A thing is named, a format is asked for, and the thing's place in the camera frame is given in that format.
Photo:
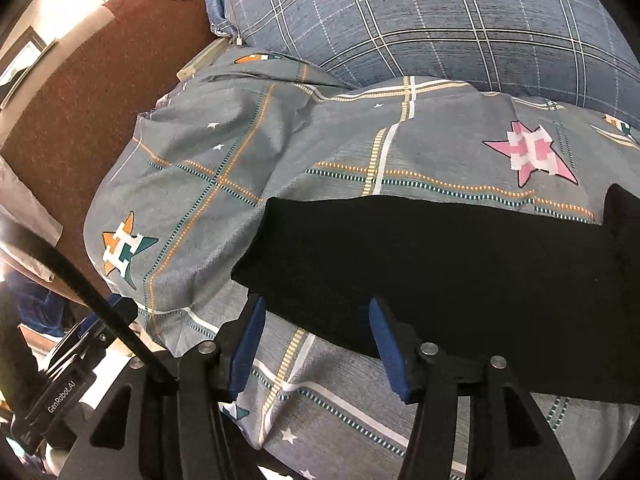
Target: black cloth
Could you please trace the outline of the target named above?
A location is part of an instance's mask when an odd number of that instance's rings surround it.
[[[393,196],[271,198],[232,277],[267,309],[378,357],[370,298],[449,354],[499,354],[524,388],[640,404],[640,201],[603,226]]]

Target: blue gripper pad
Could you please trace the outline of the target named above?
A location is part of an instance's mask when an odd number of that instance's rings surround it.
[[[369,303],[369,325],[373,332],[373,339],[376,340],[376,346],[378,347],[382,364],[385,367],[389,385],[398,394],[402,402],[407,402],[410,389],[406,382],[404,357],[402,357],[391,328],[386,322],[385,315],[375,299]]]
[[[231,358],[229,367],[229,393],[233,400],[236,400],[238,394],[246,387],[249,373],[251,373],[251,366],[254,363],[255,353],[260,343],[260,337],[264,330],[265,320],[266,307],[264,300],[263,298],[258,298],[249,323],[244,330],[244,335],[238,344],[238,349]]]

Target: black cable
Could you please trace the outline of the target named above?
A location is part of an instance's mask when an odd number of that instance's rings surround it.
[[[0,240],[43,263],[84,301],[140,360],[149,367],[156,380],[176,387],[176,379],[153,352],[135,335],[95,290],[94,286],[55,247],[20,224],[0,216]]]

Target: teal dotted stripe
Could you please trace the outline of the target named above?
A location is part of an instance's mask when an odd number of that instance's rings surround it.
[[[542,214],[545,214],[545,215],[548,215],[548,216],[553,216],[555,218],[559,218],[559,219],[562,219],[562,220],[574,220],[576,222],[582,222],[582,223],[585,223],[585,224],[593,223],[591,220],[587,220],[586,218],[582,218],[582,217],[579,217],[579,216],[573,216],[573,215],[565,215],[565,214],[559,213],[557,211],[554,211],[553,209],[548,209],[548,208],[545,208],[545,207],[535,206],[534,209],[538,213],[542,213]]]
[[[569,142],[569,137],[565,136],[564,142],[566,143],[567,153],[569,153],[569,164],[571,165],[571,169],[575,170],[574,154],[571,152],[571,143]]]
[[[153,342],[156,343],[156,344],[159,344],[160,346],[164,346],[162,344],[162,342],[159,342],[158,340],[156,340],[154,338],[154,336],[152,335],[153,334],[153,330],[149,331],[149,330],[146,329],[146,327],[149,324],[149,321],[151,320],[151,316],[149,316],[149,313],[146,310],[143,310],[140,307],[138,308],[138,312],[145,317],[145,319],[146,319],[145,331],[149,334],[149,336],[151,337]],[[170,316],[172,314],[174,314],[174,315],[176,315],[178,317],[181,317],[185,325],[187,325],[189,328],[191,328],[195,332],[197,332],[199,334],[202,334],[207,339],[212,340],[213,338],[215,338],[215,336],[216,336],[215,333],[213,333],[211,330],[208,330],[207,328],[204,328],[203,326],[200,326],[199,324],[194,322],[194,320],[191,319],[191,317],[183,310],[174,310],[173,312],[156,312],[155,316],[156,317],[163,317],[163,316]]]
[[[273,384],[271,384],[258,370],[251,368],[251,375],[258,379],[258,382],[262,383],[262,386],[271,391]]]
[[[251,370],[251,375],[254,376],[256,379],[258,379],[258,381],[263,386],[265,386],[268,390],[271,390],[271,388],[273,387],[273,385],[259,371],[255,370],[254,368],[252,368],[252,370]],[[404,449],[400,449],[399,447],[396,447],[393,444],[390,444],[389,442],[387,442],[383,438],[377,436],[372,431],[369,431],[366,428],[363,428],[361,425],[359,425],[353,419],[349,418],[348,416],[344,415],[342,412],[340,412],[339,410],[337,410],[333,406],[331,406],[328,403],[324,402],[324,400],[320,399],[313,392],[307,390],[306,388],[298,388],[295,391],[295,393],[301,394],[302,396],[305,396],[307,399],[312,400],[316,405],[320,406],[324,410],[327,410],[329,413],[331,413],[332,415],[336,416],[339,420],[341,420],[342,422],[344,422],[345,424],[347,424],[348,426],[350,426],[354,430],[357,430],[359,433],[361,433],[362,435],[366,436],[367,438],[371,439],[373,442],[375,442],[379,446],[382,446],[385,449],[388,449],[389,451],[395,453],[398,456],[404,456],[404,453],[405,453]],[[291,396],[292,396],[292,394],[289,394],[289,395],[278,394],[277,395],[278,400],[289,400],[291,398]]]
[[[247,198],[247,197],[241,195],[235,189],[232,189],[232,188],[230,188],[228,186],[225,186],[224,184],[219,184],[217,179],[211,178],[209,175],[207,175],[205,173],[202,173],[201,171],[195,170],[195,169],[190,168],[189,166],[185,166],[183,164],[176,164],[175,167],[179,168],[180,170],[186,171],[187,173],[190,173],[193,176],[197,176],[198,178],[201,178],[202,180],[206,180],[210,184],[216,184],[221,190],[229,193],[231,196],[237,198],[238,200],[241,200],[242,202],[245,202],[246,204],[248,204],[248,205],[250,205],[252,207],[256,207],[258,205],[258,203],[255,200],[251,200],[250,198]]]
[[[560,404],[561,399],[562,397],[556,397],[556,400],[551,405],[551,408],[549,408],[549,412],[546,414],[546,421],[549,424],[551,424],[551,419],[554,418],[554,413],[556,412],[556,409],[558,408],[558,404]]]
[[[164,170],[164,166],[160,166],[160,164],[156,164],[153,161],[149,160],[148,161],[150,166],[153,166],[154,168],[156,168],[156,170]]]
[[[556,419],[556,422],[551,427],[552,431],[555,432],[558,430],[558,428],[560,427],[560,424],[562,423],[562,420],[564,419],[564,414],[566,413],[566,409],[568,407],[569,407],[569,397],[565,397],[564,404],[562,404],[562,408],[560,409],[560,414],[558,415],[558,419]]]
[[[340,180],[352,180],[354,182],[364,182],[366,177],[349,175],[344,173],[336,173],[335,171],[316,170],[316,168],[309,168],[305,173],[318,175],[318,176],[330,176],[332,178],[339,178]]]
[[[251,128],[255,123],[255,120],[258,118],[258,112],[262,108],[262,104],[263,104],[263,101],[264,101],[265,94],[266,94],[266,87],[262,87],[262,90],[260,90],[260,97],[258,97],[258,104],[255,107],[254,116],[251,118],[251,121],[249,121],[249,125],[247,126],[246,130],[244,131],[244,134],[242,134],[240,137],[238,137],[236,142],[234,142],[234,144],[231,146],[231,149],[229,149],[229,151],[227,152],[225,157],[222,159],[222,162],[220,163],[220,166],[218,167],[218,169],[216,170],[216,174],[214,175],[215,178],[218,178],[220,176],[220,174],[222,173],[222,170],[225,168],[226,164],[228,163],[229,159],[231,158],[231,155],[233,155],[236,152],[236,149],[238,148],[238,146],[240,146],[240,143],[242,142],[242,140],[244,140],[244,138],[251,131]]]
[[[235,152],[235,150],[239,146],[239,143],[241,142],[241,140],[243,140],[247,136],[247,134],[251,130],[252,125],[255,123],[255,120],[258,117],[258,111],[262,108],[262,102],[264,100],[265,92],[266,92],[266,87],[263,87],[262,90],[260,91],[260,97],[258,98],[258,104],[255,107],[254,116],[252,117],[251,121],[249,122],[249,125],[247,126],[246,130],[244,131],[244,134],[242,134],[240,137],[238,137],[238,140],[236,140],[234,145],[231,147],[231,149],[225,155],[225,158],[223,159],[222,163],[218,167],[218,170],[216,171],[216,178],[220,176],[220,173],[222,172],[222,169],[225,167],[225,165],[228,162],[229,158],[231,157],[232,153]],[[209,191],[211,191],[213,186],[215,186],[215,184],[213,182],[210,182],[209,185],[202,191],[202,193],[200,194],[200,196],[198,197],[196,202],[193,204],[193,206],[191,206],[189,211],[187,211],[187,213],[176,224],[176,226],[174,228],[174,231],[172,232],[171,236],[169,236],[168,240],[165,242],[165,244],[162,247],[160,253],[158,254],[158,257],[156,258],[154,264],[149,269],[148,273],[145,274],[145,277],[142,279],[142,287],[143,287],[143,291],[144,291],[144,304],[145,305],[149,304],[149,302],[148,302],[148,293],[149,293],[149,290],[148,290],[148,279],[149,279],[149,277],[158,268],[160,262],[162,261],[162,258],[164,257],[166,252],[169,250],[169,247],[171,247],[172,244],[174,243],[174,240],[177,237],[178,233],[182,230],[182,228],[186,224],[187,220],[191,217],[191,215],[194,213],[194,211],[196,211],[196,209],[200,206],[200,204],[203,202],[205,197],[209,194]]]
[[[329,413],[331,413],[332,415],[336,416],[339,420],[343,421],[348,426],[351,426],[354,430],[357,430],[359,433],[361,433],[364,436],[366,436],[367,438],[371,439],[373,442],[375,442],[379,446],[381,446],[381,447],[383,447],[385,449],[388,449],[389,451],[395,453],[398,456],[401,456],[401,457],[404,456],[404,454],[405,454],[404,449],[400,449],[399,447],[396,447],[393,444],[387,442],[383,438],[380,438],[375,433],[373,433],[373,432],[371,432],[369,430],[366,430],[366,428],[363,428],[357,422],[355,422],[354,420],[352,420],[348,416],[344,415],[339,410],[336,410],[333,406],[327,404],[326,402],[324,402],[324,400],[320,399],[319,397],[317,397],[315,394],[313,394],[312,392],[310,392],[306,388],[299,388],[298,389],[298,393],[302,394],[307,399],[312,400],[315,404],[320,406],[322,409],[327,410]]]
[[[174,228],[174,231],[171,233],[171,236],[169,236],[169,238],[165,242],[164,246],[162,247],[162,249],[158,253],[158,257],[154,261],[154,264],[151,266],[151,268],[145,274],[145,277],[142,279],[142,289],[143,289],[143,293],[144,293],[144,301],[143,301],[143,303],[145,305],[149,304],[149,302],[148,302],[148,283],[147,283],[148,279],[149,279],[149,276],[151,276],[151,274],[158,268],[158,266],[160,265],[160,262],[162,261],[162,258],[164,257],[166,252],[169,250],[169,247],[171,247],[171,245],[174,243],[174,240],[178,236],[178,233],[182,230],[182,227],[187,223],[187,220],[196,211],[196,209],[199,208],[200,204],[204,201],[205,197],[209,194],[209,191],[211,191],[211,189],[213,187],[214,187],[214,184],[210,183],[202,191],[202,193],[200,194],[200,196],[198,197],[196,202],[194,202],[194,204],[191,206],[191,208],[185,213],[185,215],[176,224],[176,226]]]
[[[555,116],[558,116],[558,111],[555,110]],[[558,126],[558,122],[553,119],[554,128],[556,129],[556,137],[558,138],[558,147],[560,148],[560,153],[565,155],[564,153],[564,143],[562,142],[562,134],[560,133],[560,127]]]
[[[562,408],[560,408],[560,412],[558,414],[558,418],[556,418],[556,421],[552,422],[556,414],[556,411],[558,410],[558,406],[560,405],[560,402],[562,402]],[[551,406],[548,413],[546,414],[546,422],[549,424],[549,426],[551,426],[552,431],[556,431],[560,427],[560,424],[562,424],[562,420],[564,419],[564,414],[566,413],[566,410],[568,407],[569,407],[569,397],[556,397],[556,400],[554,401],[553,405]]]
[[[419,187],[421,189],[427,189],[429,191],[434,191],[446,196],[453,196],[456,198],[463,198],[465,200],[492,200],[494,202],[498,202],[503,205],[507,205],[510,207],[522,207],[527,204],[534,204],[533,197],[526,197],[523,200],[507,200],[501,196],[497,196],[491,193],[484,194],[469,194],[462,193],[459,191],[452,191],[450,189],[444,189],[441,187],[434,186],[433,184],[428,184],[427,182],[421,182],[419,180],[399,180],[395,178],[384,178],[382,179],[382,184],[389,184],[392,186],[405,186],[405,187]]]

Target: white star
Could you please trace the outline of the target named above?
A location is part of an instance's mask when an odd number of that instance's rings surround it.
[[[293,433],[291,433],[291,428],[287,428],[285,431],[280,430],[280,433],[282,433],[282,439],[286,440],[287,442],[290,442],[293,444],[293,439],[297,438]]]

